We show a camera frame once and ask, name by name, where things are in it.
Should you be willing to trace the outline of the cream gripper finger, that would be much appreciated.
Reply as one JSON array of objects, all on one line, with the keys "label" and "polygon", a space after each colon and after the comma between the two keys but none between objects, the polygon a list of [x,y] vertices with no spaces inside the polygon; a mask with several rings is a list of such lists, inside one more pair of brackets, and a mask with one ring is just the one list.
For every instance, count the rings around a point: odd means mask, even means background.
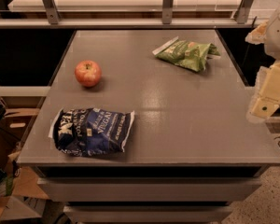
[{"label": "cream gripper finger", "polygon": [[268,119],[280,107],[280,61],[270,67],[262,66],[256,77],[246,119],[260,123]]}]

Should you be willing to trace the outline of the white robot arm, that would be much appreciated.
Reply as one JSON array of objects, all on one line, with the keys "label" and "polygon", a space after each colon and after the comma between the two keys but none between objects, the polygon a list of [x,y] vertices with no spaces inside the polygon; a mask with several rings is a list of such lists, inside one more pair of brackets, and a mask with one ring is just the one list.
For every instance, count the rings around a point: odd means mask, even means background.
[{"label": "white robot arm", "polygon": [[250,32],[245,41],[263,44],[265,53],[275,58],[272,65],[259,69],[246,113],[250,122],[258,123],[271,117],[280,107],[280,6],[268,21]]}]

